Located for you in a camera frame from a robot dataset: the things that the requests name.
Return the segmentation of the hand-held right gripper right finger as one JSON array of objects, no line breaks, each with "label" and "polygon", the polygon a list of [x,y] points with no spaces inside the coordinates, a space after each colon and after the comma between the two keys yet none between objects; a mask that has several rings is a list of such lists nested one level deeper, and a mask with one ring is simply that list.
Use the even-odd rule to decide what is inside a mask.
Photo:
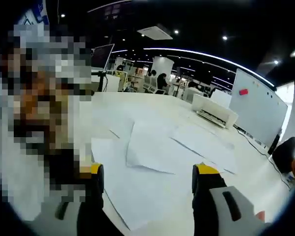
[{"label": "hand-held right gripper right finger", "polygon": [[205,164],[192,170],[195,236],[258,236],[268,225],[236,187],[227,186],[219,171]]}]

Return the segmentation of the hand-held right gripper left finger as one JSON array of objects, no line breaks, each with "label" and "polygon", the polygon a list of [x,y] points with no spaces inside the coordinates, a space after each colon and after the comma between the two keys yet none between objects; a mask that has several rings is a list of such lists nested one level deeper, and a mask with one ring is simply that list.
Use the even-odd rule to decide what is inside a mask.
[{"label": "hand-held right gripper left finger", "polygon": [[39,214],[39,235],[102,236],[106,232],[102,164],[93,163],[74,174],[61,167],[52,187]]}]

